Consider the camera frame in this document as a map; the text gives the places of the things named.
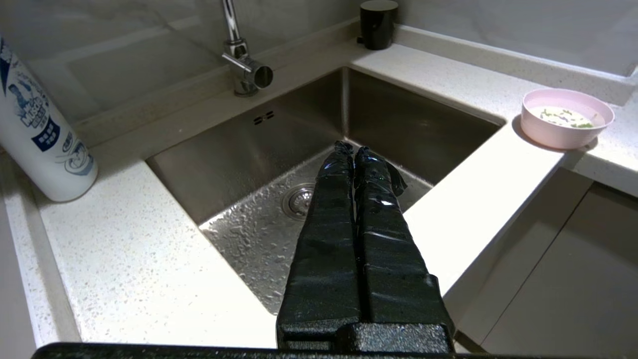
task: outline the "faucet spout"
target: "faucet spout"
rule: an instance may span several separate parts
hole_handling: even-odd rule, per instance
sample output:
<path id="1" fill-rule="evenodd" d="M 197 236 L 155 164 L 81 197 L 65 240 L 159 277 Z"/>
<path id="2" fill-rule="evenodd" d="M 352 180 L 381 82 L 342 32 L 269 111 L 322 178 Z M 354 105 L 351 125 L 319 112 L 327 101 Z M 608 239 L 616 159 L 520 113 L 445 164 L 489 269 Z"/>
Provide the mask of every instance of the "faucet spout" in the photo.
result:
<path id="1" fill-rule="evenodd" d="M 226 18 L 226 30 L 228 33 L 228 41 L 236 42 L 243 40 L 239 36 L 239 27 L 237 25 L 237 16 L 235 15 L 235 6 L 233 0 L 222 0 L 222 7 L 224 7 L 224 17 Z"/>
<path id="2" fill-rule="evenodd" d="M 253 96 L 259 89 L 272 82 L 272 69 L 252 59 L 248 53 L 246 39 L 239 35 L 239 25 L 235 15 L 233 0 L 222 0 L 228 39 L 224 41 L 222 57 L 230 63 L 234 75 L 235 95 Z"/>

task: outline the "backsplash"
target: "backsplash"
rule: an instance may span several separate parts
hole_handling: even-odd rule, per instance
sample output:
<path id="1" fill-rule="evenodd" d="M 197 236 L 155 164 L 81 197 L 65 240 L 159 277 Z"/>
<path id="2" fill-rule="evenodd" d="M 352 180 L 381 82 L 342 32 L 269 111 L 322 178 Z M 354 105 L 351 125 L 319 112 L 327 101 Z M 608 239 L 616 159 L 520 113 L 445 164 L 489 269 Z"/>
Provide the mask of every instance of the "backsplash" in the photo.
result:
<path id="1" fill-rule="evenodd" d="M 407 26 L 622 76 L 638 65 L 638 0 L 397 1 Z"/>
<path id="2" fill-rule="evenodd" d="M 357 16 L 354 0 L 237 0 L 251 53 Z M 219 0 L 0 3 L 0 33 L 70 123 L 225 65 Z"/>

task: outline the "stainless steel sink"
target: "stainless steel sink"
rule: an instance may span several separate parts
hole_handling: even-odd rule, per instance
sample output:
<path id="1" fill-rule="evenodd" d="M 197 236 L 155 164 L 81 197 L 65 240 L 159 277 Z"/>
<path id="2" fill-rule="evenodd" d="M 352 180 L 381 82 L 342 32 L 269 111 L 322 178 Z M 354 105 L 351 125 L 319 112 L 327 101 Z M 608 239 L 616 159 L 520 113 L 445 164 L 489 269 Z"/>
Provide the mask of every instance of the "stainless steel sink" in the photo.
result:
<path id="1" fill-rule="evenodd" d="M 315 175 L 335 140 L 402 171 L 407 210 L 498 126 L 343 68 L 147 160 L 273 314 Z"/>

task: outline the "cartoon figure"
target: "cartoon figure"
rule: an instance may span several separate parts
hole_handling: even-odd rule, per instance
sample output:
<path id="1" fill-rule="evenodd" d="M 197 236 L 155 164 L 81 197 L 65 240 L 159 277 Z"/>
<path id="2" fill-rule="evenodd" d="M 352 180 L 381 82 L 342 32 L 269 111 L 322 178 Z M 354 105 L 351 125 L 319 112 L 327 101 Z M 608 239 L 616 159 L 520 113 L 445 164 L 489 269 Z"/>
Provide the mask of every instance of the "cartoon figure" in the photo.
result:
<path id="1" fill-rule="evenodd" d="M 64 161 L 64 169 L 78 176 L 86 176 L 91 168 L 93 168 L 93 156 L 89 155 L 86 146 L 78 141 Z"/>
<path id="2" fill-rule="evenodd" d="M 2 91 L 5 96 L 7 81 L 9 81 L 9 70 L 18 67 L 19 64 L 20 61 L 18 61 L 17 57 L 13 56 L 11 49 L 9 49 L 9 46 L 5 44 L 0 36 L 0 86 L 2 86 Z"/>
<path id="3" fill-rule="evenodd" d="M 43 127 L 46 123 L 47 109 L 42 97 L 34 93 L 32 87 L 22 80 L 18 80 L 27 92 L 29 98 L 25 98 L 20 88 L 15 84 L 9 85 L 9 91 L 15 95 L 14 113 L 20 117 L 22 123 L 27 127 Z"/>

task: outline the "quartz countertop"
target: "quartz countertop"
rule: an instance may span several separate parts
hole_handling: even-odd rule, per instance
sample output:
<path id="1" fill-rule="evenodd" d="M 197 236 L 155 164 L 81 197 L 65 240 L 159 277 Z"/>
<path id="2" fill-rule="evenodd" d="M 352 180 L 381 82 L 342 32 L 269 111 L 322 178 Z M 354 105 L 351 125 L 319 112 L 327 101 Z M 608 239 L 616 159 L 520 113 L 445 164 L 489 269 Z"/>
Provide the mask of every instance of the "quartz countertop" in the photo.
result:
<path id="1" fill-rule="evenodd" d="M 16 197 L 28 194 L 5 190 L 11 229 L 26 233 L 14 235 L 14 241 L 21 248 L 23 280 L 33 289 L 27 292 L 38 345 L 68 340 L 58 327 L 72 323 L 76 339 L 86 342 L 274 348 L 275 316 L 144 160 L 341 66 L 502 125 L 405 213 L 443 294 L 563 161 L 638 194 L 635 93 L 624 107 L 614 108 L 616 123 L 595 146 L 566 155 L 530 143 L 518 127 L 521 98 L 542 85 L 402 45 L 378 52 L 353 42 L 336 45 L 275 71 L 272 86 L 257 96 L 237 98 L 227 91 L 92 148 L 100 175 L 76 201 L 55 204 L 35 190 L 59 283 L 45 278 L 28 255 L 35 234 L 24 228 L 33 223 Z M 13 172 L 3 172 L 4 183 L 10 182 L 6 177 Z M 57 287 L 42 294 L 38 286 Z M 59 295 L 66 295 L 70 309 L 46 315 L 55 311 L 52 296 Z"/>

